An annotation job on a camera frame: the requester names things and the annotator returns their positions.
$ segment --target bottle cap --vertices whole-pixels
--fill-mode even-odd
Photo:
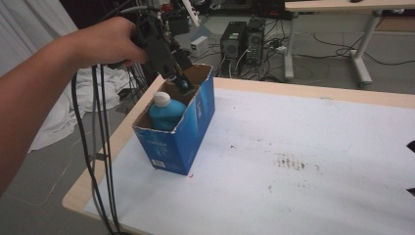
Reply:
[[[170,104],[170,96],[162,91],[156,92],[153,96],[153,99],[156,106],[158,107],[166,107],[168,104]]]

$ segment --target forearm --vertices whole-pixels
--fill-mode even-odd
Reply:
[[[126,61],[146,63],[130,40],[134,23],[112,18],[50,43],[0,77],[0,195],[70,79],[80,68]]]
[[[0,79],[0,195],[23,162],[39,127],[79,68],[58,39]]]

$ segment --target blue cardboard box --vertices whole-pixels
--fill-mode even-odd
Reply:
[[[148,115],[152,101],[133,128],[153,167],[187,175],[214,113],[214,91],[211,66],[193,65],[184,73],[197,87],[193,93],[184,96],[168,81],[159,89],[187,106],[176,127],[172,131],[152,128]]]

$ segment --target human hand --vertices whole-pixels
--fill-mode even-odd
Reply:
[[[130,40],[134,30],[134,23],[115,17],[73,32],[60,40],[68,43],[67,46],[75,53],[74,62],[81,68],[122,61],[127,66],[136,62],[144,64],[147,54]]]

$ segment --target plastic bottle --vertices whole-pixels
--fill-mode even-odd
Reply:
[[[179,101],[170,99],[170,96],[162,91],[154,94],[154,102],[149,110],[153,128],[164,131],[173,130],[181,120],[186,106]]]

